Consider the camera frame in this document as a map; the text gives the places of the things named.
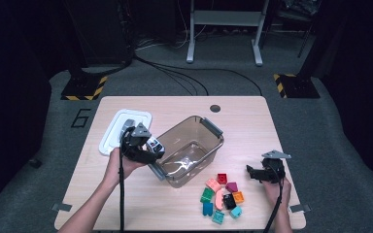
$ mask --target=wooden tabletop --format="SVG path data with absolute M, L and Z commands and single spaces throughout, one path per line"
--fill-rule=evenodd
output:
M 220 106 L 218 113 L 210 107 Z M 88 132 L 77 167 L 69 183 L 64 204 L 72 205 L 69 212 L 59 211 L 55 228 L 65 221 L 89 198 L 101 182 L 108 156 L 98 146 L 115 114 L 122 109 L 149 112 L 153 116 L 150 131 L 157 138 L 190 116 L 206 117 L 223 131 L 224 143 L 217 150 L 214 161 L 181 188 L 160 182 L 146 166 L 135 170 L 125 180 L 126 230 L 254 230 L 266 226 L 272 209 L 264 188 L 250 179 L 246 165 L 262 169 L 262 154 L 282 151 L 274 122 L 263 97 L 257 96 L 110 96 L 104 97 Z M 287 178 L 293 183 L 289 167 Z M 212 222 L 202 215 L 201 195 L 205 182 L 226 174 L 229 182 L 236 182 L 245 201 L 238 218 L 225 214 L 223 223 Z M 299 204 L 296 183 L 293 183 L 290 205 Z M 306 225 L 303 213 L 289 213 L 293 229 Z M 119 187 L 103 208 L 95 230 L 119 229 Z

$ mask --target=pink block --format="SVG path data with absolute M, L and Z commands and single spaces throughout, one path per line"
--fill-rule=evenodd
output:
M 207 182 L 206 185 L 209 186 L 214 192 L 217 192 L 220 190 L 220 183 L 218 183 L 215 179 L 210 178 Z
M 222 210 L 222 201 L 223 199 L 223 193 L 222 193 L 222 190 L 219 190 L 216 194 L 215 194 L 215 208 L 217 208 L 217 210 Z

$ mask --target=gray floor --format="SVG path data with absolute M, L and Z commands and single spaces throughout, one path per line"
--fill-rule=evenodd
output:
M 187 65 L 187 45 L 180 49 L 156 46 L 138 50 L 149 61 L 188 68 L 222 68 L 239 72 L 256 82 L 266 98 L 288 166 L 306 213 L 307 226 L 299 232 L 373 232 L 373 172 L 361 161 L 344 136 L 337 109 L 322 85 L 313 78 L 320 99 L 283 99 L 273 74 L 296 74 L 311 46 L 296 55 L 299 38 L 271 34 L 261 51 L 264 65 L 254 65 L 251 36 L 208 38 L 198 42 L 195 61 Z M 108 68 L 91 68 L 101 71 Z M 181 71 L 202 82 L 210 95 L 259 95 L 248 80 L 223 71 Z M 51 79 L 52 96 L 44 142 L 36 158 L 39 169 L 25 164 L 0 195 L 0 232 L 55 232 L 56 212 L 74 171 L 100 99 L 107 95 L 189 95 L 165 74 L 139 61 L 109 76 L 101 96 L 93 101 L 60 100 L 69 79 L 61 72 Z M 178 79 L 193 94 L 189 83 Z M 193 83 L 198 95 L 204 89 Z M 90 109 L 84 128 L 71 128 L 80 109 Z

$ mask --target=table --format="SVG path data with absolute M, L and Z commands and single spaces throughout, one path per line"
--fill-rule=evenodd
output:
M 262 33 L 266 11 L 269 0 L 264 0 L 261 12 L 233 12 L 233 11 L 197 11 L 194 0 L 190 2 L 190 33 L 189 47 L 187 50 L 186 62 L 192 63 L 195 53 L 195 24 L 206 25 L 235 25 L 235 26 L 256 26 L 256 36 L 251 40 L 254 52 L 255 64 L 262 66 L 262 57 L 259 50 L 259 38 Z
M 210 107 L 220 106 L 218 113 Z M 271 215 L 261 183 L 251 180 L 246 165 L 261 169 L 262 154 L 282 151 L 274 122 L 263 97 L 256 96 L 111 96 L 104 97 L 89 129 L 82 153 L 69 183 L 64 204 L 72 205 L 69 212 L 59 211 L 55 228 L 85 202 L 101 182 L 108 156 L 101 155 L 98 145 L 117 111 L 130 109 L 149 112 L 153 116 L 151 133 L 157 137 L 190 116 L 209 119 L 223 131 L 224 144 L 214 161 L 181 188 L 160 182 L 146 166 L 135 170 L 125 180 L 126 230 L 254 230 L 263 229 Z M 287 162 L 287 177 L 293 183 Z M 237 182 L 245 201 L 238 204 L 242 214 L 232 218 L 227 210 L 223 224 L 202 215 L 200 198 L 205 182 L 217 174 L 227 175 Z M 290 205 L 299 204 L 295 185 Z M 305 227 L 303 213 L 289 214 L 294 229 Z M 119 187 L 105 204 L 95 230 L 119 229 Z

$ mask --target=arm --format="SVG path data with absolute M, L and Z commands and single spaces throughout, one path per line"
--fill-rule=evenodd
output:
M 271 207 L 275 207 L 277 198 L 280 195 L 280 186 L 277 183 L 262 183 L 265 187 L 266 196 Z M 288 203 L 290 198 L 291 183 L 284 178 L 283 186 L 283 199 L 278 209 L 277 215 L 275 216 L 275 232 L 277 233 L 289 233 L 292 232 L 289 221 Z
M 124 178 L 126 179 L 136 168 L 145 164 L 123 158 Z M 107 169 L 102 182 L 89 199 L 69 218 L 58 232 L 92 232 L 93 226 L 101 213 L 105 202 L 119 184 L 119 149 L 110 154 Z

